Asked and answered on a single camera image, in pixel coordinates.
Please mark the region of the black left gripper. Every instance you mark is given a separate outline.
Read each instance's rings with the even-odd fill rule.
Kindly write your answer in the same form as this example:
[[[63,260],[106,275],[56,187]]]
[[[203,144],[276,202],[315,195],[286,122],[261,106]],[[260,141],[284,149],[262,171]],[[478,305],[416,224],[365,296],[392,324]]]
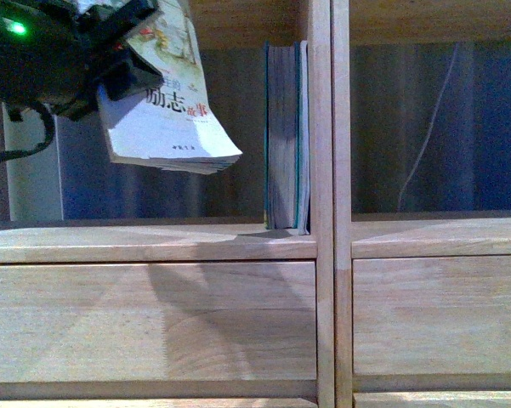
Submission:
[[[0,1],[0,102],[78,120],[96,110],[99,88],[118,101],[160,86],[161,73],[127,43],[157,11],[155,1],[83,13],[68,1]]]

